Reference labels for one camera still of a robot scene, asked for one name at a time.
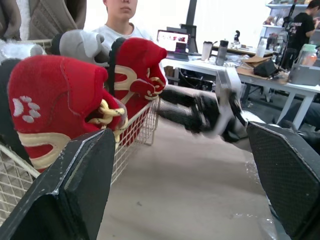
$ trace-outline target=laptop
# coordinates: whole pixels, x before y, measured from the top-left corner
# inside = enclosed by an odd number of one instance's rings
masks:
[[[188,62],[189,35],[176,31],[158,30],[157,41],[167,50],[167,59]]]

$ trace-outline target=person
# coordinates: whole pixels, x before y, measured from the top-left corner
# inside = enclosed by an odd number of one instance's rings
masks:
[[[106,24],[94,30],[104,37],[104,44],[111,49],[113,42],[118,38],[143,38],[153,40],[147,31],[138,28],[130,19],[136,14],[138,0],[103,0],[108,13]]]
[[[299,13],[293,20],[289,29],[290,37],[288,49],[295,49],[298,57],[304,44],[308,44],[310,37],[315,33],[320,20],[314,18],[320,11],[320,0],[312,0],[305,12]]]
[[[291,108],[289,108],[286,115],[283,117],[283,119],[279,122],[279,126],[282,128],[290,128],[291,123],[295,120],[295,117],[301,107],[301,102],[293,105]],[[320,129],[320,103],[312,102],[308,111],[305,114],[305,117],[303,119],[302,123],[309,124],[311,126],[316,127],[317,129]]]

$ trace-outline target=white table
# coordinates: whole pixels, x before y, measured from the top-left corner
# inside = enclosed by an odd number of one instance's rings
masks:
[[[181,68],[186,69],[190,71],[195,71],[203,74],[208,75],[217,75],[218,70],[223,70],[224,67],[222,66],[216,66],[210,63],[203,62],[201,60],[192,60],[193,57],[190,57],[190,61],[178,61],[178,60],[172,60],[172,59],[164,59],[162,60],[162,65],[164,67],[166,66],[172,66],[174,68]],[[316,94],[320,93],[320,86],[307,86],[307,85],[297,85],[297,84],[280,84],[271,80],[264,80],[257,77],[251,77],[239,74],[240,80],[243,83],[247,84],[253,84],[261,87],[267,87],[272,88],[275,90],[281,90],[289,92],[289,97],[286,100],[286,103],[282,109],[282,112],[280,114],[280,117],[278,119],[279,121],[287,114],[296,94],[304,96],[304,99],[302,101],[301,107],[296,114],[293,125],[298,129],[300,125],[302,124],[303,119],[306,116],[306,113],[310,107],[310,104],[313,102],[314,97]]]

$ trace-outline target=robotic hand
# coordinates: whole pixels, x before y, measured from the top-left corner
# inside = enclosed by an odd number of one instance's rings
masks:
[[[216,96],[210,93],[191,95],[167,86],[160,95],[166,103],[161,105],[158,114],[183,125],[193,134],[203,134],[207,138],[221,136],[225,142],[250,152],[246,131],[248,123],[266,123],[253,113],[241,109],[242,87],[235,68],[219,70],[216,83]],[[320,133],[288,131],[296,132],[320,154]]]

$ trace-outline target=water bottle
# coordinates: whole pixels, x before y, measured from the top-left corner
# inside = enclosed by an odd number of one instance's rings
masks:
[[[216,61],[215,61],[215,64],[217,66],[223,66],[224,65],[225,60],[226,60],[226,56],[227,56],[228,44],[229,44],[229,42],[227,40],[221,40],[220,41],[218,55],[217,55]]]

